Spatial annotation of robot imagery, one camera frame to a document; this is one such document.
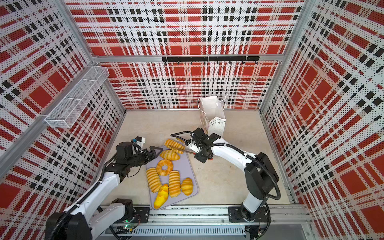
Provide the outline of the striped bread roll top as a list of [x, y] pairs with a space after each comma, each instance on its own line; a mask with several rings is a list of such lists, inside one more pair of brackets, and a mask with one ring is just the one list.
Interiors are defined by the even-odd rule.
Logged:
[[181, 143], [177, 142], [177, 141], [174, 141], [174, 140], [171, 140], [171, 139], [168, 139], [165, 141], [165, 146], [168, 148], [169, 146], [172, 146], [172, 147], [177, 147], [177, 148], [183, 148], [185, 149], [185, 146], [182, 145]]

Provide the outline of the metal tongs red handle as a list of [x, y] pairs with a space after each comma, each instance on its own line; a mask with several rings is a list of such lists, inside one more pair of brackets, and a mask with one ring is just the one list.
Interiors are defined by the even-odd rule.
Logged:
[[174, 152], [179, 151], [179, 152], [189, 153], [189, 154], [193, 154], [193, 155], [196, 154], [195, 152], [193, 152], [193, 151], [191, 151], [191, 150], [189, 150], [189, 149], [177, 148], [177, 147], [172, 147], [172, 146], [169, 146], [168, 148], [169, 148], [170, 150], [173, 150]]

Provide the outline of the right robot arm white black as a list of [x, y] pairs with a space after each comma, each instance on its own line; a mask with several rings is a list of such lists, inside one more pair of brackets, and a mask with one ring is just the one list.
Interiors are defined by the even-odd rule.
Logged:
[[197, 128], [193, 132], [174, 133], [171, 137], [186, 144], [194, 153], [194, 158], [203, 164], [218, 156], [243, 171], [248, 195], [235, 214], [239, 220], [254, 222], [261, 213], [269, 216], [267, 201], [281, 199], [279, 176], [266, 154], [243, 151], [215, 133], [206, 134], [202, 128]]

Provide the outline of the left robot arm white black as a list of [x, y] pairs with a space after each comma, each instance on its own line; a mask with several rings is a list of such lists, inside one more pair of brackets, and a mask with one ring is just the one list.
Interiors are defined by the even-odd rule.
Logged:
[[84, 195], [62, 213], [52, 214], [46, 223], [46, 240], [95, 240], [116, 221], [129, 215], [128, 200], [117, 200], [96, 213], [103, 200], [125, 178], [131, 168], [141, 167], [156, 159], [162, 148], [145, 149], [145, 139], [137, 137], [116, 146], [116, 153], [107, 161], [101, 176]]

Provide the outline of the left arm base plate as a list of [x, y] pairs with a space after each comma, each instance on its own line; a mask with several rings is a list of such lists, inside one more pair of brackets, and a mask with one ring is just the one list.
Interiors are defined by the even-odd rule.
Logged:
[[124, 224], [141, 224], [147, 223], [150, 216], [149, 207], [128, 207], [126, 208], [125, 215], [119, 220], [119, 223]]

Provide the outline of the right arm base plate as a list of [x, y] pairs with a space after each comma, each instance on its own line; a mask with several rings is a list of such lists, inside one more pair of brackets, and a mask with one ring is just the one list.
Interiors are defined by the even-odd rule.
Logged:
[[230, 223], [267, 223], [270, 220], [266, 206], [259, 207], [254, 213], [244, 206], [228, 207], [228, 215]]

